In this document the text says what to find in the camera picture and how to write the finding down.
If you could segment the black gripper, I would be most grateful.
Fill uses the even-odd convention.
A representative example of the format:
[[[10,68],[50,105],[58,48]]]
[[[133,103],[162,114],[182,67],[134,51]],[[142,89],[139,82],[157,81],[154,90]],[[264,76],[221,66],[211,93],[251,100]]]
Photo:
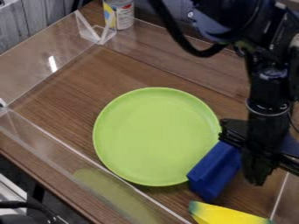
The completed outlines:
[[[219,140],[237,146],[250,184],[264,185],[277,168],[299,176],[299,140],[290,133],[290,110],[278,114],[251,111],[249,119],[221,119]]]

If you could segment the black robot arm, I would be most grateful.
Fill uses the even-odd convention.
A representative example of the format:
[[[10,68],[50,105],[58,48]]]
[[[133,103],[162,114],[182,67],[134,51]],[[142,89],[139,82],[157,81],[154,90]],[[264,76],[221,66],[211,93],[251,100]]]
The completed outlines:
[[[286,143],[299,102],[299,11],[277,0],[190,0],[193,25],[214,42],[199,50],[165,1],[149,2],[187,53],[209,58],[234,46],[243,54],[250,81],[247,120],[223,119],[219,139],[241,148],[247,181],[262,186],[278,168],[299,176],[299,149]]]

